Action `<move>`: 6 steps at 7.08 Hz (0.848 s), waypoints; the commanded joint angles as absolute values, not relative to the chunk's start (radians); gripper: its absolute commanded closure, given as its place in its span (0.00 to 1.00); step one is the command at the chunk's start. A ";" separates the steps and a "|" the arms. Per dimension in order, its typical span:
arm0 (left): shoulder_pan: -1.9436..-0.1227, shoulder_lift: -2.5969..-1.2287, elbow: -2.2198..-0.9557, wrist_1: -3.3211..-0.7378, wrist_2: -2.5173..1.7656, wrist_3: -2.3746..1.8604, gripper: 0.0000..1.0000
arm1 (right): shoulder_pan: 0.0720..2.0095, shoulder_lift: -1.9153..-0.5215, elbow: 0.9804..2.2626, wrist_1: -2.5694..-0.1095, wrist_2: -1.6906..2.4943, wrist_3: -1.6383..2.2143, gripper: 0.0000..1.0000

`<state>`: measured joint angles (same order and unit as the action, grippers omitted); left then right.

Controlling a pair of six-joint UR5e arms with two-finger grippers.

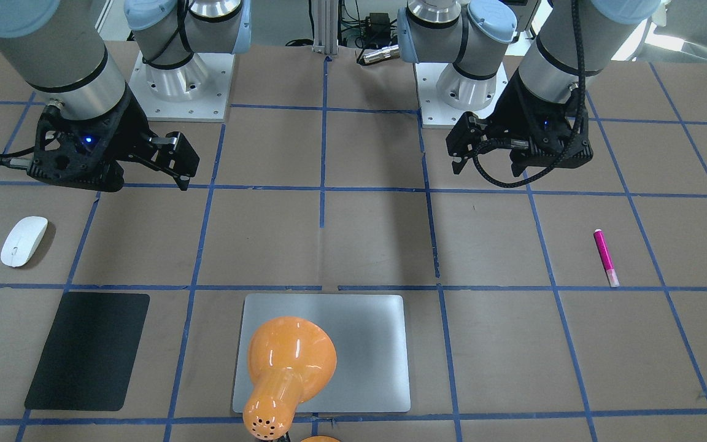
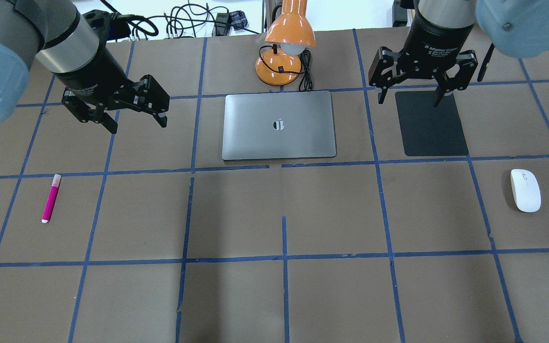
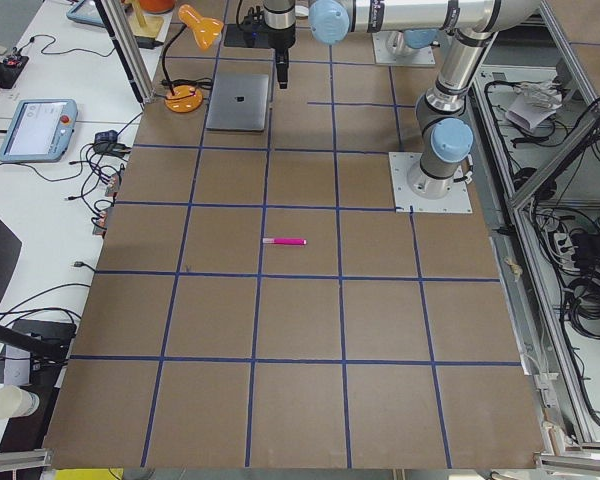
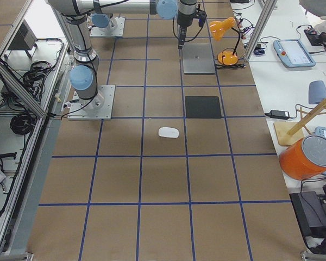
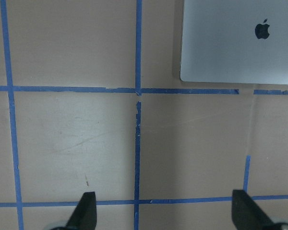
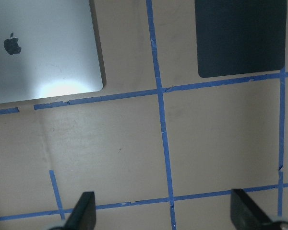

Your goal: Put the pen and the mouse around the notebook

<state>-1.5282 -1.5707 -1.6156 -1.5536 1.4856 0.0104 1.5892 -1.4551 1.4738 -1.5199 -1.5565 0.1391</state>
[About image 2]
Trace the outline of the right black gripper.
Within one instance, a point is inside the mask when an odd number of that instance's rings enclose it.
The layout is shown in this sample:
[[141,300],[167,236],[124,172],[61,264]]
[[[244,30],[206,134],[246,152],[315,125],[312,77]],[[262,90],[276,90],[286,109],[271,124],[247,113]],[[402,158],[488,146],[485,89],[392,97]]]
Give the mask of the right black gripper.
[[436,80],[434,107],[447,93],[466,89],[478,66],[475,51],[462,49],[474,25],[472,12],[416,12],[401,51],[381,46],[370,66],[368,83],[380,89],[378,103],[405,80]]

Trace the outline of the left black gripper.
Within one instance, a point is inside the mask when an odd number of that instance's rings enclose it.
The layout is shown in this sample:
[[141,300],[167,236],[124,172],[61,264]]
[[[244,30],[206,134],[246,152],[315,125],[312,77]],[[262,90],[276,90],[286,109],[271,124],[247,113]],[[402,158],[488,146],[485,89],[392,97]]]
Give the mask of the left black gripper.
[[100,124],[116,134],[118,123],[107,111],[131,109],[152,115],[161,128],[167,126],[170,96],[165,89],[152,75],[138,82],[129,80],[107,48],[98,48],[77,71],[63,72],[61,82],[65,85],[62,104],[81,123]]

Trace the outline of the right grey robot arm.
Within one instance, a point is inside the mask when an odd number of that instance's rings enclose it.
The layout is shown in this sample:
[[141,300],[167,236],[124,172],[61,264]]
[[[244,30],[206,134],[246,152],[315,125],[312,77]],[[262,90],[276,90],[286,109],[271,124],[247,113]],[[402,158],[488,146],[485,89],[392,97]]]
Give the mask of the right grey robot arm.
[[475,72],[482,81],[486,65],[479,66],[474,50],[463,50],[475,25],[505,56],[549,51],[549,0],[401,0],[399,6],[415,13],[403,48],[381,46],[369,69],[379,103],[406,80],[435,80],[434,106],[447,93],[466,89]]

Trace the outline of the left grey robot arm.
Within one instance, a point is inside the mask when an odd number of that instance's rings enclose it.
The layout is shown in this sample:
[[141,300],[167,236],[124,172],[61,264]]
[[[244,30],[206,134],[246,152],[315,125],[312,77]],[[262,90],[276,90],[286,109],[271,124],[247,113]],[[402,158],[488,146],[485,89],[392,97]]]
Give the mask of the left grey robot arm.
[[0,122],[13,113],[39,61],[65,86],[61,102],[81,123],[115,134],[109,111],[151,115],[165,128],[170,96],[151,75],[129,80],[106,43],[126,38],[139,15],[118,11],[79,12],[69,0],[0,0]]

